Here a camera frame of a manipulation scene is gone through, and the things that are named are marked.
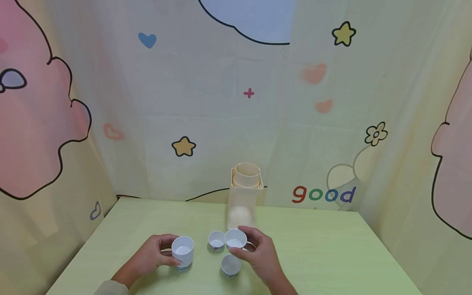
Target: sleeve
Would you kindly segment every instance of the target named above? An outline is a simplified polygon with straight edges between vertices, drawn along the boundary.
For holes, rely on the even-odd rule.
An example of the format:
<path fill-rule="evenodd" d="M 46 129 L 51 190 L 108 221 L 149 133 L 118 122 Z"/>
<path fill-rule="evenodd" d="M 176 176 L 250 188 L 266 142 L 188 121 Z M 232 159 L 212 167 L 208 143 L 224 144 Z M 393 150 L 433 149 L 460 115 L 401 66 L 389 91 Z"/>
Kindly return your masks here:
<path fill-rule="evenodd" d="M 93 295 L 127 295 L 128 288 L 115 281 L 104 281 Z"/>

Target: cup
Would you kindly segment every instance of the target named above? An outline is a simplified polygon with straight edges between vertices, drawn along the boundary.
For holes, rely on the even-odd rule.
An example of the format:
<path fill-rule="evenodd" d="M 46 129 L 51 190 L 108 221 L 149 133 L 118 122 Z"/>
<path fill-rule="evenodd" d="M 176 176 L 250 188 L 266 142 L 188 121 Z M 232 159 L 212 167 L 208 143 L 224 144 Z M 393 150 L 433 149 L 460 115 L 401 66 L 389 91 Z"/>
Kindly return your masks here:
<path fill-rule="evenodd" d="M 240 187 L 257 187 L 261 169 L 252 163 L 239 163 L 235 167 L 233 181 Z"/>
<path fill-rule="evenodd" d="M 176 266 L 180 272 L 187 271 L 194 260 L 194 241 L 188 236 L 180 236 L 172 243 L 172 257 L 179 259 L 181 265 Z"/>
<path fill-rule="evenodd" d="M 225 246 L 225 233 L 214 231 L 208 236 L 208 243 L 212 251 L 220 252 Z"/>
<path fill-rule="evenodd" d="M 235 256 L 229 254 L 221 260 L 221 270 L 227 278 L 234 278 L 241 270 L 241 261 Z"/>
<path fill-rule="evenodd" d="M 235 247 L 242 249 L 246 246 L 246 234 L 237 228 L 230 229 L 225 233 L 226 248 Z"/>

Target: yellow star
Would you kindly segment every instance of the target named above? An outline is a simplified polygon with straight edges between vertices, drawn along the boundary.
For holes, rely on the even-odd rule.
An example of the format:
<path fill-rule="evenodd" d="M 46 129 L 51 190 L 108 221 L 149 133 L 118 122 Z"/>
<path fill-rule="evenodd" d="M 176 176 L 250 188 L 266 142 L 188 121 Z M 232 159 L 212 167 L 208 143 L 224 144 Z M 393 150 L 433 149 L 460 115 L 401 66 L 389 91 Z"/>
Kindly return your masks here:
<path fill-rule="evenodd" d="M 335 37 L 334 45 L 343 43 L 347 47 L 351 45 L 351 39 L 355 35 L 356 30 L 351 28 L 351 24 L 348 21 L 345 21 L 338 29 L 334 29 L 331 33 Z"/>
<path fill-rule="evenodd" d="M 192 157 L 196 146 L 197 145 L 191 142 L 187 136 L 183 136 L 179 141 L 172 143 L 172 147 L 178 157 L 182 157 L 183 155 Z"/>

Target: red plus sign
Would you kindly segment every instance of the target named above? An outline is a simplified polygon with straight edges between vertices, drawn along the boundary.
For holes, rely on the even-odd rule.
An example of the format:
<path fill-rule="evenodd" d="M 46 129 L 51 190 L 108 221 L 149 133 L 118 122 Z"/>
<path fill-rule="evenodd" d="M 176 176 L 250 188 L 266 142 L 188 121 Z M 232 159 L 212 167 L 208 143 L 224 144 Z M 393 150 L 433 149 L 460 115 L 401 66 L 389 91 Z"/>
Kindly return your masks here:
<path fill-rule="evenodd" d="M 247 95 L 247 98 L 251 98 L 251 95 L 254 95 L 254 92 L 252 88 L 249 88 L 249 90 L 243 94 Z"/>

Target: word good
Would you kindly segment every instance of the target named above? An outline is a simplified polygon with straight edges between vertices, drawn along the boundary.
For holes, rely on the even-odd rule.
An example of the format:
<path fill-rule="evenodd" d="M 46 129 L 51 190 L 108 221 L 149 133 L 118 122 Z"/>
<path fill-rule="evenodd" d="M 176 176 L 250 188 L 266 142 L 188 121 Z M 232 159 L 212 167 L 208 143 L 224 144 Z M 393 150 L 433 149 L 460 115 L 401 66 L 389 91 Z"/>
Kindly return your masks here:
<path fill-rule="evenodd" d="M 298 190 L 302 190 L 303 193 L 302 194 L 298 194 Z M 352 202 L 353 200 L 353 197 L 354 197 L 354 193 L 355 193 L 355 189 L 356 187 L 353 187 L 352 191 L 346 191 L 344 193 L 341 194 L 341 201 L 345 202 L 345 203 L 350 203 Z M 303 200 L 305 199 L 306 197 L 306 187 L 302 186 L 302 185 L 299 185 L 297 186 L 295 189 L 294 189 L 294 197 L 296 199 L 292 200 L 292 202 L 294 203 L 301 203 L 303 202 Z M 339 195 L 339 192 L 335 189 L 330 189 L 329 191 L 326 192 L 325 194 L 325 200 L 327 202 L 333 202 L 337 199 L 337 196 Z M 310 191 L 310 193 L 308 194 L 308 197 L 310 198 L 310 200 L 312 201 L 317 201 L 319 199 L 321 199 L 323 196 L 323 191 L 320 190 L 319 188 L 315 188 L 313 190 Z"/>

